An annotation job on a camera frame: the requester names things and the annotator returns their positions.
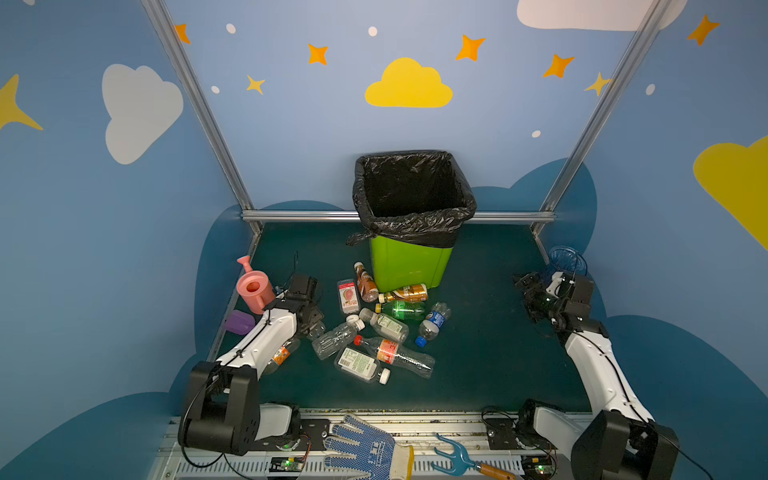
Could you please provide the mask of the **long orange label red-cap bottle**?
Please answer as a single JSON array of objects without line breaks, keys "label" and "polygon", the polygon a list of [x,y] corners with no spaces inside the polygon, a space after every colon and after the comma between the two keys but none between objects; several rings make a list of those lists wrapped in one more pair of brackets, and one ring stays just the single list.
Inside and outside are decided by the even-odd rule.
[{"label": "long orange label red-cap bottle", "polygon": [[436,361],[428,354],[410,350],[397,341],[383,337],[367,338],[357,335],[353,343],[381,362],[408,370],[424,379],[432,377]]}]

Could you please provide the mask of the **blue cap water bottle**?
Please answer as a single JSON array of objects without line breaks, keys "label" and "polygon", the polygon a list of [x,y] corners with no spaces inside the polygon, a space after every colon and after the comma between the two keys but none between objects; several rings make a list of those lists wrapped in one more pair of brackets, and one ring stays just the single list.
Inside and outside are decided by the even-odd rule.
[{"label": "blue cap water bottle", "polygon": [[420,348],[436,339],[445,322],[451,316],[451,309],[444,302],[435,303],[425,319],[419,325],[415,344]]}]

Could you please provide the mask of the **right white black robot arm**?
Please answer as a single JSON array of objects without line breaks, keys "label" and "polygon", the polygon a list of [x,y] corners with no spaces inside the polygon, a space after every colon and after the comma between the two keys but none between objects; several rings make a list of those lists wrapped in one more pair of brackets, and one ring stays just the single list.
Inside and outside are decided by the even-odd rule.
[{"label": "right white black robot arm", "polygon": [[527,400],[518,413],[524,436],[568,458],[576,479],[669,479],[680,452],[675,432],[658,424],[622,372],[609,334],[591,318],[593,282],[557,271],[514,279],[533,322],[546,321],[580,375],[592,420],[581,425],[553,405]]}]

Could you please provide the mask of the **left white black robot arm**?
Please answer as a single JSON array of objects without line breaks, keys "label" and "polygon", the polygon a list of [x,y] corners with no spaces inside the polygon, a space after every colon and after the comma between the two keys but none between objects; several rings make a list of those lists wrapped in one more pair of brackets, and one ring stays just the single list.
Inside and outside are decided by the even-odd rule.
[{"label": "left white black robot arm", "polygon": [[179,423],[178,443],[242,456],[267,442],[300,438],[296,407],[260,400],[260,379],[279,348],[308,332],[322,313],[307,294],[283,293],[229,352],[192,370]]}]

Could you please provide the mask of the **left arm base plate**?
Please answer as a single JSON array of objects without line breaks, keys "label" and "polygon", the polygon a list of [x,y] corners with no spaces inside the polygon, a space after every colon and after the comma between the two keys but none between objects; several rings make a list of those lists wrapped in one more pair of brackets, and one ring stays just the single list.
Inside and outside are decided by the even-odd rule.
[{"label": "left arm base plate", "polygon": [[291,436],[287,440],[278,442],[278,448],[282,451],[310,452],[325,451],[325,439],[329,436],[331,422],[328,419],[302,419],[298,427],[292,427]]}]

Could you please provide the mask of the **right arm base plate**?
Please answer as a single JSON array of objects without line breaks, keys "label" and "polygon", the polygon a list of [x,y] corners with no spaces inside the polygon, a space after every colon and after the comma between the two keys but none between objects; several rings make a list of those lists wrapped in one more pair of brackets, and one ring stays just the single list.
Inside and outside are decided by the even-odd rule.
[{"label": "right arm base plate", "polygon": [[517,430],[517,418],[506,412],[481,413],[491,450],[537,450],[538,446]]}]

